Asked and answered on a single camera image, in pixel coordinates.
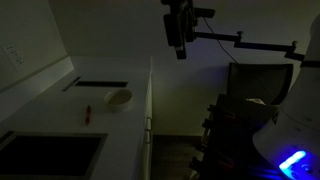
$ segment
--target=floor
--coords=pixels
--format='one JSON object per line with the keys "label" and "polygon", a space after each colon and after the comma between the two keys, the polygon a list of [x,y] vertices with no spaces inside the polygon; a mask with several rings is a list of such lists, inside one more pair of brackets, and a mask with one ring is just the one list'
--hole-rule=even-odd
{"label": "floor", "polygon": [[151,180],[189,180],[189,164],[198,154],[195,145],[201,137],[154,136]]}

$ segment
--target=blue light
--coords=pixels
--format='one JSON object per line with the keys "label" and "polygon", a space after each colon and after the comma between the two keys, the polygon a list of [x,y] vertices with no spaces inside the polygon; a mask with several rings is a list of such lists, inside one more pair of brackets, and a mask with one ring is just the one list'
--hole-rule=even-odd
{"label": "blue light", "polygon": [[306,156],[305,151],[298,151],[298,152],[294,153],[292,156],[290,156],[288,159],[286,159],[284,162],[282,162],[279,165],[279,168],[282,171],[284,171],[284,170],[288,169],[292,164],[298,162],[300,159],[302,159],[305,156]]}

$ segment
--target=pen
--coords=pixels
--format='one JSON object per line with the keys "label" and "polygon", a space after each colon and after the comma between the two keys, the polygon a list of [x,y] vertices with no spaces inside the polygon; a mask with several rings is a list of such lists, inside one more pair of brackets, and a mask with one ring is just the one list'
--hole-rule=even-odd
{"label": "pen", "polygon": [[87,126],[89,125],[90,121],[91,121],[91,107],[90,105],[88,105],[87,111],[86,111],[86,121],[85,121]]}

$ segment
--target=white wall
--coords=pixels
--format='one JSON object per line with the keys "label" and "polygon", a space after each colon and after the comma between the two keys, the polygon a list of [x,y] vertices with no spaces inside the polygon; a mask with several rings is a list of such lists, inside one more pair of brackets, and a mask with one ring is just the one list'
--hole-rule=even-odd
{"label": "white wall", "polygon": [[[155,134],[202,134],[206,108],[225,92],[227,66],[232,61],[215,40],[188,44],[188,60],[179,61],[167,46],[162,17],[169,7],[160,0],[49,2],[70,55],[153,57]],[[296,52],[302,54],[309,43],[310,24],[320,13],[318,0],[194,0],[194,4],[216,10],[215,17],[208,19],[216,33],[235,35],[242,30],[243,41],[260,43],[290,45],[297,40]],[[198,31],[209,32],[201,19]],[[284,53],[222,44],[240,63],[292,62]]]}
{"label": "white wall", "polygon": [[[0,92],[66,56],[49,3],[0,0]],[[1,46],[16,43],[24,64],[16,70]]]}

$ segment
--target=white countertop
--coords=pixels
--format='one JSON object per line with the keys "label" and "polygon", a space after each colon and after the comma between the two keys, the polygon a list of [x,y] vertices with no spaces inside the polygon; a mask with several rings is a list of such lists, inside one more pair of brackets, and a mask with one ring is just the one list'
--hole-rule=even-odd
{"label": "white countertop", "polygon": [[[72,58],[74,70],[1,122],[0,134],[7,130],[27,132],[107,133],[108,138],[90,180],[133,179],[136,158],[143,141],[150,68],[133,70],[104,58]],[[124,112],[109,111],[103,98],[114,87],[72,86],[61,90],[76,77],[92,81],[126,81],[133,93]],[[85,125],[86,108],[92,116]]]}

